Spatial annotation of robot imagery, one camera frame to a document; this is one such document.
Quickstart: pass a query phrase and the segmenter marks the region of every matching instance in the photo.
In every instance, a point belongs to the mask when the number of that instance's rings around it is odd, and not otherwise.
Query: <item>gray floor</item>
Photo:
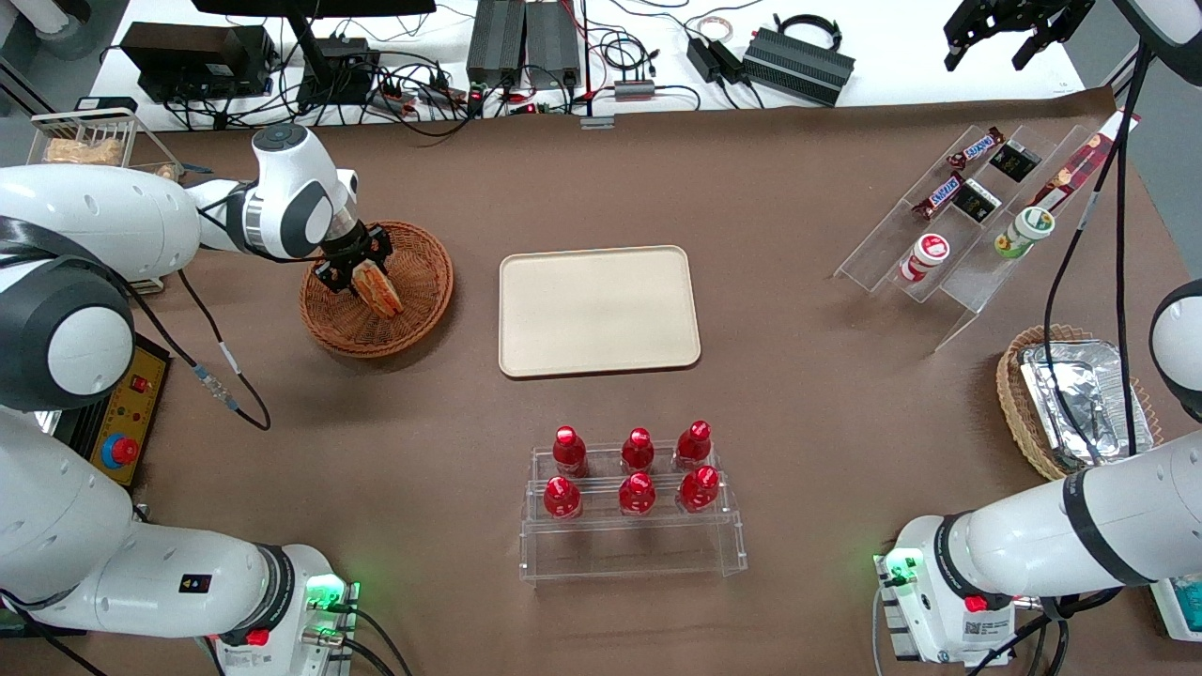
[[[1135,30],[1099,2],[1066,43],[1087,87],[1101,84],[1136,46]],[[1131,159],[1194,277],[1202,277],[1202,90],[1154,64],[1139,94]]]

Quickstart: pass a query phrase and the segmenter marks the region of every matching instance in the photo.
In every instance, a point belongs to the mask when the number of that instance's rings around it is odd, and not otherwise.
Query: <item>round wicker basket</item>
[[[1072,326],[1060,324],[1052,325],[1053,340],[1087,340],[1093,338],[1088,331],[1082,331]],[[1010,348],[998,361],[998,399],[1001,402],[1001,411],[1006,416],[1006,425],[1014,437],[1014,443],[1027,456],[1027,461],[1049,481],[1064,479],[1070,468],[1065,467],[1052,452],[1047,438],[1043,433],[1043,425],[1040,422],[1035,404],[1031,403],[1027,392],[1027,381],[1018,368],[1018,351],[1028,345],[1043,342],[1043,327],[1033,326],[1019,333],[1010,344]],[[1152,429],[1152,438],[1155,445],[1164,443],[1160,433],[1160,422],[1156,414],[1148,403],[1148,393],[1139,386],[1139,381],[1131,379],[1131,387],[1135,390],[1136,399],[1143,407],[1143,414],[1148,419],[1148,428]]]
[[[383,357],[410,348],[434,330],[451,303],[454,272],[438,238],[407,223],[377,225],[392,241],[386,267],[404,306],[398,316],[381,319],[355,295],[333,293],[313,274],[300,285],[300,319],[319,343],[340,355]]]

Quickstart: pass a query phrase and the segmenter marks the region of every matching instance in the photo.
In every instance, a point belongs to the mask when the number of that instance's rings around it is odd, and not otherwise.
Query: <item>black power adapter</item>
[[[713,52],[709,51],[709,47],[700,37],[689,40],[688,54],[689,63],[692,64],[692,67],[697,69],[697,73],[701,75],[701,79],[704,82],[714,82],[722,77],[721,64],[718,63]]]
[[[743,61],[740,61],[725,45],[714,40],[709,43],[709,53],[718,61],[719,72],[731,84],[738,84],[746,79],[743,75]]]

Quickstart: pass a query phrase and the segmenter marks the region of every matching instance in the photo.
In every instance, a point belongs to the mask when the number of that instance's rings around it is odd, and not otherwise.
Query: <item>foil container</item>
[[[1031,345],[1018,352],[1028,393],[1055,458],[1067,469],[1079,470],[1130,456],[1118,349],[1105,340],[1053,342],[1052,361],[1069,413],[1085,438],[1077,434],[1057,401],[1043,345]],[[1152,429],[1133,390],[1131,402],[1136,452],[1142,453],[1152,449]]]

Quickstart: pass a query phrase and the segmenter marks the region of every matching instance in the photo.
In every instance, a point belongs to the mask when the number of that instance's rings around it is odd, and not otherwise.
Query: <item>chocolate bar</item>
[[[1039,155],[1011,138],[1001,148],[998,148],[989,164],[1012,178],[1014,183],[1022,183],[1041,161],[1043,160]]]
[[[981,223],[1001,206],[1001,200],[993,196],[980,183],[971,178],[964,182],[964,188],[956,195],[952,203],[969,215],[972,220]]]
[[[927,197],[926,200],[918,202],[918,204],[915,206],[911,210],[921,215],[922,218],[930,220],[930,217],[935,215],[935,212],[938,212],[940,207],[942,207],[952,197],[954,197],[956,194],[959,192],[960,188],[963,186],[964,186],[964,177],[960,176],[959,172],[953,171],[951,178],[948,178],[946,182],[944,182],[942,185],[936,188],[935,191],[930,194],[930,197]]]
[[[969,166],[969,162],[986,154],[986,150],[993,148],[999,143],[1004,143],[1006,137],[998,131],[996,126],[989,128],[989,134],[986,134],[981,141],[969,146],[964,150],[956,153],[954,155],[948,155],[947,164],[956,168],[964,168]]]

